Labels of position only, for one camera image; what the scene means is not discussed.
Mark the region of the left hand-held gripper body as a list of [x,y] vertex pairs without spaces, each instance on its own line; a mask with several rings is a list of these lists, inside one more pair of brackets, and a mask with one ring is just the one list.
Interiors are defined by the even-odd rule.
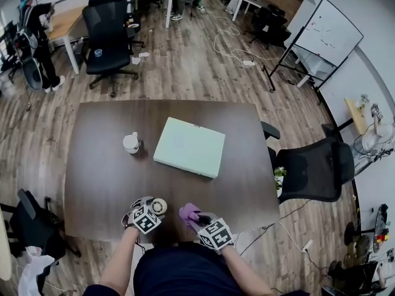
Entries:
[[143,234],[148,234],[160,224],[160,218],[146,204],[127,212],[122,218],[125,229],[134,227]]

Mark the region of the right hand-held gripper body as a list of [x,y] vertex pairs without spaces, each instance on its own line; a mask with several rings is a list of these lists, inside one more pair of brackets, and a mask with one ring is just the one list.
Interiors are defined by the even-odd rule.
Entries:
[[213,213],[197,213],[200,243],[212,250],[221,250],[227,245],[233,245],[233,235],[223,218]]

